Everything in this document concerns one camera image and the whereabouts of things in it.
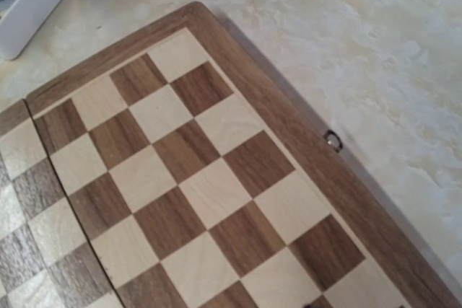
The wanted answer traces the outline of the wooden chess board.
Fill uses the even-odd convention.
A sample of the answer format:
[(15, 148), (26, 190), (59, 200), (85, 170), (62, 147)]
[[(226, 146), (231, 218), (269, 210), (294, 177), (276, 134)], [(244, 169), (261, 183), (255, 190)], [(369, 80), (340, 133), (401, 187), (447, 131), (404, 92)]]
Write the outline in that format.
[(3, 307), (459, 307), (194, 2), (1, 113)]

